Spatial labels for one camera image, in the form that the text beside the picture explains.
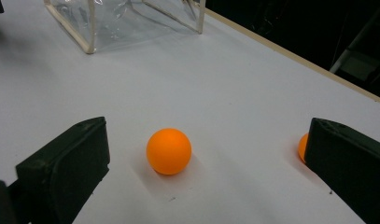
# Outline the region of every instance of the white table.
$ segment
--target white table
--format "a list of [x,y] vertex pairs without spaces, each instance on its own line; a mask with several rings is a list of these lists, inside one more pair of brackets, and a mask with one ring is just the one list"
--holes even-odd
[[[7,184],[15,165],[51,139],[105,116],[110,171],[75,223],[363,223],[300,162],[296,146],[313,117],[380,141],[377,98],[210,16],[202,35],[90,56],[42,1],[4,5],[0,179]],[[179,175],[157,175],[147,164],[147,140],[164,127],[192,143]]]

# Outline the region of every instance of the dark background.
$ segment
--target dark background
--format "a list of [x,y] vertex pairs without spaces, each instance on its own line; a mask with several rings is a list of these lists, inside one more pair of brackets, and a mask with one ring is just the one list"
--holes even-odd
[[[330,70],[380,9],[380,0],[207,0],[206,7]],[[378,61],[374,74],[335,74],[380,96],[380,15],[351,50]]]

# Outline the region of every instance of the ping pong ball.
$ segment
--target ping pong ball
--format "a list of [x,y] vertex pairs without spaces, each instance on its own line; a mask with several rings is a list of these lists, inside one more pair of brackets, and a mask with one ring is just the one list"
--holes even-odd
[[306,150],[306,144],[308,143],[308,135],[309,133],[306,133],[300,140],[300,143],[298,144],[298,154],[300,155],[300,158],[303,162],[305,162],[305,150]]
[[190,162],[190,156],[190,140],[177,129],[159,130],[148,140],[148,162],[160,174],[175,175],[181,172]]

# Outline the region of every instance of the transparent container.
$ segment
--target transparent container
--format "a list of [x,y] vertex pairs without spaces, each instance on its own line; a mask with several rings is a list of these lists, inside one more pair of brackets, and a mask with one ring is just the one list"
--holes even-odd
[[205,0],[44,0],[89,54],[172,32],[201,34]]

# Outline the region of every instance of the table edge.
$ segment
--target table edge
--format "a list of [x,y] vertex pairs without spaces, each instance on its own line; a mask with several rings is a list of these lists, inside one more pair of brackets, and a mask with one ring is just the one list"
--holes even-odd
[[278,53],[290,58],[291,60],[293,60],[297,63],[300,63],[300,64],[318,72],[319,74],[321,74],[325,77],[328,77],[328,78],[330,78],[330,79],[332,79],[332,80],[334,80],[334,81],[336,81],[336,82],[338,82],[338,83],[340,83],[340,84],[342,84],[342,85],[344,85],[344,86],[346,86],[346,87],[348,87],[354,91],[357,91],[357,92],[375,100],[376,102],[380,103],[380,97],[379,96],[377,96],[373,93],[370,93],[369,91],[366,91],[366,90],[360,88],[359,86],[356,86],[355,84],[353,84],[353,83],[351,83],[351,82],[349,82],[349,81],[347,81],[341,77],[336,76],[335,74],[327,71],[326,69],[305,60],[301,56],[298,56],[297,54],[278,46],[274,42],[272,42],[272,41],[270,41],[270,40],[268,40],[268,39],[266,39],[260,35],[257,35],[250,30],[247,30],[247,28],[235,23],[234,21],[230,21],[229,19],[219,15],[218,13],[216,13],[216,12],[214,12],[208,8],[206,9],[205,13],[208,16],[214,18],[215,20],[221,21],[222,23],[232,27],[234,30],[256,40],[257,42],[260,42],[262,45],[264,45],[264,46],[266,46],[266,47],[268,47],[274,51],[277,51]]

